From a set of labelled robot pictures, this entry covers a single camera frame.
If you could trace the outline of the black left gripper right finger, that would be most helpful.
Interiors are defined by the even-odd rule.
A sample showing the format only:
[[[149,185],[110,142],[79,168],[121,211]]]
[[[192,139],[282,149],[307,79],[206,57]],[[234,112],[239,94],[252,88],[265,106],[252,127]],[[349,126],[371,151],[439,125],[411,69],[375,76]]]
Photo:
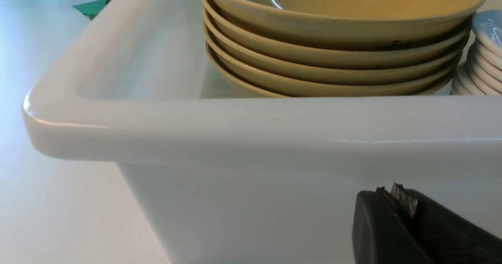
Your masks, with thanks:
[[[436,264],[500,264],[501,239],[403,185],[392,186],[409,232]]]

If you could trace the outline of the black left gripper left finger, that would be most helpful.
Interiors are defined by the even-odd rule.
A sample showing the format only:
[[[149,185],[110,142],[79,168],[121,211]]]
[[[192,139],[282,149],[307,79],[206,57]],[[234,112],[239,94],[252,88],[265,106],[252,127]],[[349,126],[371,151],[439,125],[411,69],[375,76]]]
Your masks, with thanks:
[[[356,264],[433,264],[386,191],[356,195],[352,228]]]

